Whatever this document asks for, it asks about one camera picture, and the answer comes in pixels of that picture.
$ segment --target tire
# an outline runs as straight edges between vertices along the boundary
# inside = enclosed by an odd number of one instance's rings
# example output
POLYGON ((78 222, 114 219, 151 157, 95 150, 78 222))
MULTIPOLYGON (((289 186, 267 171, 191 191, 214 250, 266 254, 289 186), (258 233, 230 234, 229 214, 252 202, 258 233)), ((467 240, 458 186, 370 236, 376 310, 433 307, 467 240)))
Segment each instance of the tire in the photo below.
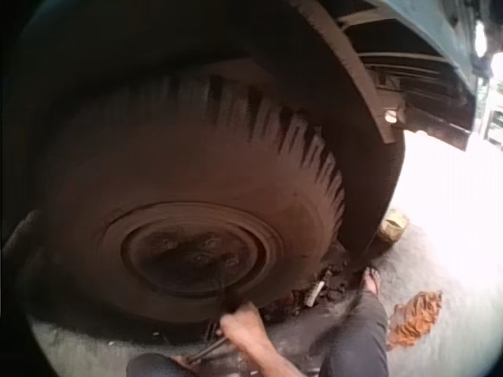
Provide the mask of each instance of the tire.
POLYGON ((165 77, 89 101, 40 168, 53 260, 135 316, 197 322, 230 289, 257 305, 316 270, 340 173, 300 114, 219 78, 165 77))

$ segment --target wheel rim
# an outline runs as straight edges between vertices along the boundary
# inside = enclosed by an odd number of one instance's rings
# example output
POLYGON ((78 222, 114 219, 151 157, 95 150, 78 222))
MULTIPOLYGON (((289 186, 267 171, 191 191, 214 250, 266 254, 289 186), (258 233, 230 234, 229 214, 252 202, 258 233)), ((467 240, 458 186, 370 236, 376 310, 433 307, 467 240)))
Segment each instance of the wheel rim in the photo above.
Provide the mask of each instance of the wheel rim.
POLYGON ((283 253, 281 238, 252 214, 207 203, 156 203, 113 221, 102 252, 120 254, 144 288, 185 297, 246 291, 283 253))

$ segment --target paved ground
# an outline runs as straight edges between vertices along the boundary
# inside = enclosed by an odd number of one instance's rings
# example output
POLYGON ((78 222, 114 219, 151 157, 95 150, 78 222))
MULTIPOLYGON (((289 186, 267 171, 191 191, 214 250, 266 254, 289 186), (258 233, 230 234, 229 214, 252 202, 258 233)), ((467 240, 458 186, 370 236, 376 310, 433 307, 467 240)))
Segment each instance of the paved ground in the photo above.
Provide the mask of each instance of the paved ground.
MULTIPOLYGON (((388 354, 391 377, 476 377, 503 345, 503 155, 476 139, 466 153, 416 134, 406 135, 406 145, 394 205, 411 225, 380 260, 382 299, 391 313, 420 290, 443 290, 444 306, 430 335, 388 354)), ((271 329, 275 344, 316 368, 346 306, 316 309, 271 329)), ((132 355, 170 349, 96 340, 39 322, 33 328, 63 376, 124 375, 132 355)), ((188 350, 193 346, 177 348, 188 350)), ((221 372, 231 371, 224 365, 221 372)))

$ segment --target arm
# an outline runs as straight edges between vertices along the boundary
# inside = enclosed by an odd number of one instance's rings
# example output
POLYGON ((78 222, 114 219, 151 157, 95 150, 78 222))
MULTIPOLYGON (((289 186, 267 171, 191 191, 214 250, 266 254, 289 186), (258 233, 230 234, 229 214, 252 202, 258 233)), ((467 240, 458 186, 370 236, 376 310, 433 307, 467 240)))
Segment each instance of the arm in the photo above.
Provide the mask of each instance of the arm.
POLYGON ((303 374, 282 357, 267 337, 259 311, 250 302, 220 320, 224 335, 260 368, 264 377, 301 377, 303 374))

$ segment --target gray pants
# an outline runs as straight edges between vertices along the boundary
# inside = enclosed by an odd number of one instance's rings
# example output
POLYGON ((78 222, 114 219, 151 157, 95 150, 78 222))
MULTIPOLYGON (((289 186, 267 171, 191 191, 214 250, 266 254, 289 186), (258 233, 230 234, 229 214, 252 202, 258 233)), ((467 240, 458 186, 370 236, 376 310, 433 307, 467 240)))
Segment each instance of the gray pants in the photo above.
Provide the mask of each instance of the gray pants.
MULTIPOLYGON (((363 291, 338 330, 320 377, 387 377, 387 317, 372 292, 363 291)), ((128 377, 196 376, 158 353, 144 353, 127 366, 128 377)))
POLYGON ((339 328, 320 377, 387 377, 387 316, 377 296, 363 291, 339 328))

